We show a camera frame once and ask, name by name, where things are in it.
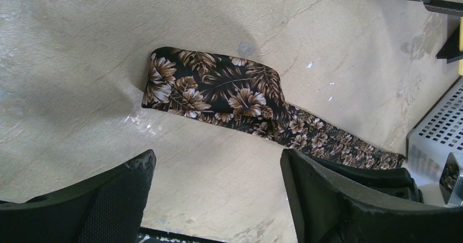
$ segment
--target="yellow object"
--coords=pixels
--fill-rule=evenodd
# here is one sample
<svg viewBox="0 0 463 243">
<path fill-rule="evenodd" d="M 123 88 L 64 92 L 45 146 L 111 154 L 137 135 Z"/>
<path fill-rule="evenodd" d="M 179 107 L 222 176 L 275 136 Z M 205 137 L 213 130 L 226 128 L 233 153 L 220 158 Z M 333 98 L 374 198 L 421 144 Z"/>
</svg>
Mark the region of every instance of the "yellow object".
<svg viewBox="0 0 463 243">
<path fill-rule="evenodd" d="M 460 51 L 463 51 L 463 17 L 460 20 Z M 463 60 L 458 61 L 458 73 L 463 75 Z"/>
</svg>

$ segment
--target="concrete floor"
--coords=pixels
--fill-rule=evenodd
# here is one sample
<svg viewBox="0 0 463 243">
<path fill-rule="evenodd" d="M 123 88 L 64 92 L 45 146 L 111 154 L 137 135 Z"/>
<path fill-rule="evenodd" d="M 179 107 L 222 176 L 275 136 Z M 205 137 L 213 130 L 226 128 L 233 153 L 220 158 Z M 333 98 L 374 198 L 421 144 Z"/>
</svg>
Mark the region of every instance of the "concrete floor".
<svg viewBox="0 0 463 243">
<path fill-rule="evenodd" d="M 281 74 L 287 101 L 404 153 L 408 131 L 458 78 L 435 59 L 455 26 L 393 0 L 0 0 L 0 199 L 25 201 L 153 149 L 143 226 L 295 242 L 282 147 L 141 109 L 149 53 L 237 56 L 250 44 L 250 59 Z"/>
</svg>

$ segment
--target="folded cloth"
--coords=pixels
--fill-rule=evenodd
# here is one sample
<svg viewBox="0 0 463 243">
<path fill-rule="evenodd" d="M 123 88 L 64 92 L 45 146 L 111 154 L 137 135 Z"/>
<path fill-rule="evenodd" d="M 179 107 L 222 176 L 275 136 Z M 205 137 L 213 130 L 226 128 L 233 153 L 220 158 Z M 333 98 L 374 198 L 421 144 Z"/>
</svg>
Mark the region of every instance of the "folded cloth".
<svg viewBox="0 0 463 243">
<path fill-rule="evenodd" d="M 285 102 L 277 71 L 243 58 L 156 49 L 141 106 L 239 130 L 351 167 L 398 168 L 405 159 Z"/>
</svg>

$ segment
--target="black floral cloth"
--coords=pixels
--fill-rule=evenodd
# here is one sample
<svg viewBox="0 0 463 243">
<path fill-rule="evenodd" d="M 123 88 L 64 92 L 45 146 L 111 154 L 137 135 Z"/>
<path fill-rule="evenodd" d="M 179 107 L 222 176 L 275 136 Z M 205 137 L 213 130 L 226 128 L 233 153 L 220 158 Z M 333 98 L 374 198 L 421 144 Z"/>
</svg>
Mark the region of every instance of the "black floral cloth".
<svg viewBox="0 0 463 243">
<path fill-rule="evenodd" d="M 239 130 L 356 168 L 398 168 L 405 159 L 285 102 L 280 76 L 263 64 L 170 47 L 156 49 L 151 60 L 143 108 Z"/>
</svg>

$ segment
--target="floral fabric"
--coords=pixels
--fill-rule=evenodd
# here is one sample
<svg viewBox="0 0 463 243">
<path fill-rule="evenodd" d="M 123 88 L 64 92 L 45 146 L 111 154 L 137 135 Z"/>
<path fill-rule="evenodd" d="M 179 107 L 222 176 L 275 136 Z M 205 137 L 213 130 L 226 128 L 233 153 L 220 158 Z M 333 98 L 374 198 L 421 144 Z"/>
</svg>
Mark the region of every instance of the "floral fabric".
<svg viewBox="0 0 463 243">
<path fill-rule="evenodd" d="M 397 168 L 405 159 L 285 102 L 280 76 L 263 64 L 169 47 L 156 49 L 151 60 L 143 108 L 239 130 L 356 168 Z"/>
</svg>

